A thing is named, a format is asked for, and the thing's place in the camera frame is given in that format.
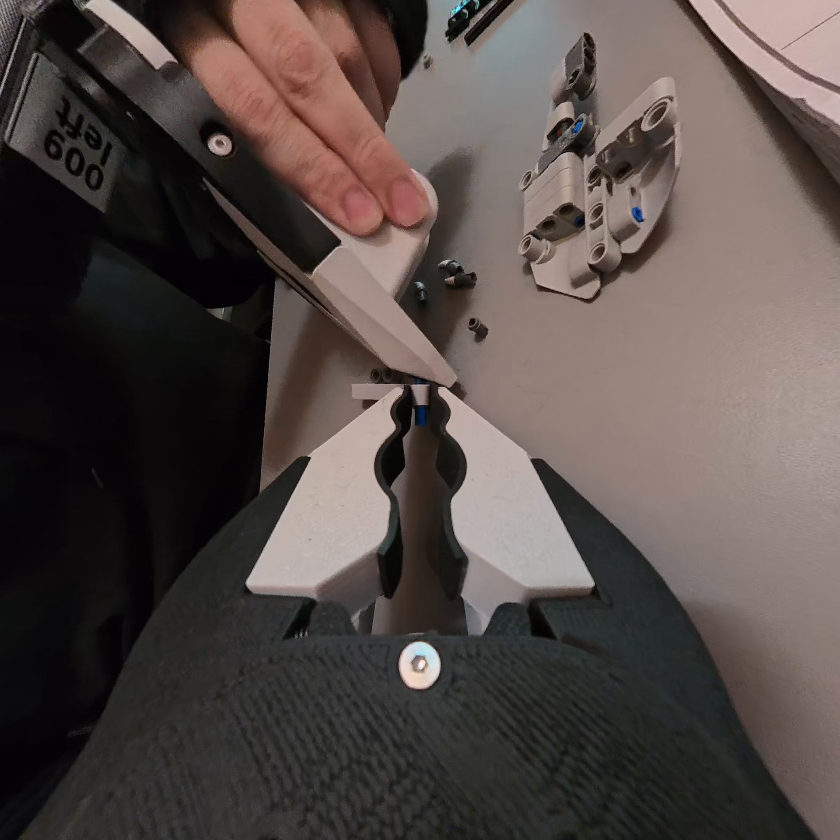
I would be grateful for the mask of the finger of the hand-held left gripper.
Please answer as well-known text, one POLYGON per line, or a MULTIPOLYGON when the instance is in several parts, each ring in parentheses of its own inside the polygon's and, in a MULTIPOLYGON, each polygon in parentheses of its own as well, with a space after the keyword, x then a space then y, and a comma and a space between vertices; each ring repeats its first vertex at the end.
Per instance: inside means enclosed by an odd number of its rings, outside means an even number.
POLYGON ((311 271, 298 268, 268 236, 250 222, 216 187, 216 203, 242 231, 260 257, 297 294, 373 353, 385 366, 438 385, 451 386, 457 375, 429 338, 400 305, 424 259, 438 215, 438 197, 424 174, 413 171, 426 192, 430 211, 411 228, 384 223, 360 238, 315 212, 339 239, 338 246, 311 271))
POLYGON ((277 248, 259 249, 280 280, 335 322, 381 362, 394 362, 394 269, 387 259, 335 248, 311 272, 277 248))

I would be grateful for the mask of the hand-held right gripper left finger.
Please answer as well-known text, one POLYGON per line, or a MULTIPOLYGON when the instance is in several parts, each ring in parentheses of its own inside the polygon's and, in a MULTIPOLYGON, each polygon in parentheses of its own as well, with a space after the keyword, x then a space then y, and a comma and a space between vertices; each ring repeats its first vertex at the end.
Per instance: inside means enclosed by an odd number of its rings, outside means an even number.
POLYGON ((396 386, 305 458, 249 592, 341 604, 361 634, 371 633, 376 603, 394 596, 402 576, 393 484, 410 428, 411 390, 396 386))

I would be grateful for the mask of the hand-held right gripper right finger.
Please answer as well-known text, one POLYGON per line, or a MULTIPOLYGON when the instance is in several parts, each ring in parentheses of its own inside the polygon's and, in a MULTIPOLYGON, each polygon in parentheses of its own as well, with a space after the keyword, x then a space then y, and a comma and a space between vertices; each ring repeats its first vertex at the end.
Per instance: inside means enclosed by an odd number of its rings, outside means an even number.
POLYGON ((428 427, 446 485, 437 574, 482 635, 500 605, 589 596, 595 582, 534 462, 454 393, 430 392, 428 427))

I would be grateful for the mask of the grey desk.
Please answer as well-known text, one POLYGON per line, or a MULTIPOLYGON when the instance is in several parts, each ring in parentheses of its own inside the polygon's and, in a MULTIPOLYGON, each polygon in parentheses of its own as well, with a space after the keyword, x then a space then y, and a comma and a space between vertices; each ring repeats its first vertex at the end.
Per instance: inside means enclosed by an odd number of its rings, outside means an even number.
POLYGON ((403 306, 464 401, 656 567, 780 787, 838 838, 838 186, 687 3, 516 2, 469 48, 453 4, 430 2, 434 62, 387 127, 440 202, 427 305, 403 306), (583 31, 600 120, 672 77, 683 140, 665 214, 592 302, 518 255, 518 183, 583 31))

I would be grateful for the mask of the person's left hand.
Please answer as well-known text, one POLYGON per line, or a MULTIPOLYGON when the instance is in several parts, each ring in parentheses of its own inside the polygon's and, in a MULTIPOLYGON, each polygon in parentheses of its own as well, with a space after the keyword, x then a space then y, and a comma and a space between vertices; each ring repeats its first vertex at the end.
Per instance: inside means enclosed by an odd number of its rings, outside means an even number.
POLYGON ((160 2, 156 23, 259 158, 353 235, 429 215, 385 136, 401 79, 376 1, 160 2))

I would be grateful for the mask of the person's dark clothing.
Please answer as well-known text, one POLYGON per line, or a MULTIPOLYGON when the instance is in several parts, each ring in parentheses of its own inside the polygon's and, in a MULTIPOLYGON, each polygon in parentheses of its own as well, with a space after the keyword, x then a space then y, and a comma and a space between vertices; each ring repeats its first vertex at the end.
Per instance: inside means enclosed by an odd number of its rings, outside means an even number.
POLYGON ((271 274, 174 183, 126 180, 103 217, 2 155, 2 833, 259 480, 268 344, 209 309, 271 274))

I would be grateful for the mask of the grey toy brick assembly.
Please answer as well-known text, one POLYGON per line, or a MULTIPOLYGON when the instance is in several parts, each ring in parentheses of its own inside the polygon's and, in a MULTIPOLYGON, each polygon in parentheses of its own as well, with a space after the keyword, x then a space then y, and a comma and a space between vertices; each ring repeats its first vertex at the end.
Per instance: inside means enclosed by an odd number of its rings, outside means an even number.
POLYGON ((595 299, 604 279, 650 239, 674 191, 682 143, 676 83, 661 77, 601 125, 594 37, 583 32, 555 67, 540 156, 519 183, 518 253, 538 289, 595 299))

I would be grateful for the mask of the open instruction booklet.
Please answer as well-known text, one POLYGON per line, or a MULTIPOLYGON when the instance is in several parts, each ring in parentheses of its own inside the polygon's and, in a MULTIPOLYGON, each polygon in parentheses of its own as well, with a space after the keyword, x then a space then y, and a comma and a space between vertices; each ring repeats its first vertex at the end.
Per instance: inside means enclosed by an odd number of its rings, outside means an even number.
POLYGON ((839 2, 689 1, 839 180, 839 2))

